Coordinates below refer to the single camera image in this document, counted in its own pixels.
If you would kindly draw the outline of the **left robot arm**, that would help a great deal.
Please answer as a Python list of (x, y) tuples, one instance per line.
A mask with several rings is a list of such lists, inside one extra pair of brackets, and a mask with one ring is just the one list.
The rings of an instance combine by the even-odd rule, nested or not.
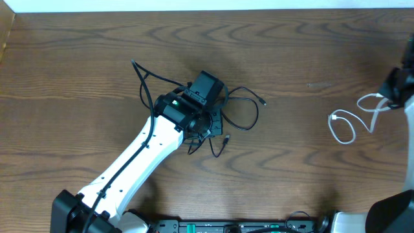
[(51, 232), (147, 232), (149, 224), (126, 211), (132, 197), (155, 168), (186, 139), (203, 141), (222, 133), (216, 104), (227, 87), (201, 71), (151, 102), (141, 132), (121, 155), (77, 194), (62, 190), (52, 203)]

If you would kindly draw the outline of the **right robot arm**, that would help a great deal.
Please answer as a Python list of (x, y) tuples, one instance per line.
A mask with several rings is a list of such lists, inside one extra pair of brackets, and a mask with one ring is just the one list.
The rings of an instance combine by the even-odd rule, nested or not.
[(377, 91), (367, 93), (356, 101), (356, 106), (371, 113), (372, 133), (379, 114), (400, 110), (407, 126), (407, 148), (402, 189), (371, 205), (368, 211), (335, 212), (327, 222), (326, 232), (413, 232), (413, 35), (407, 39), (400, 65), (389, 72)]

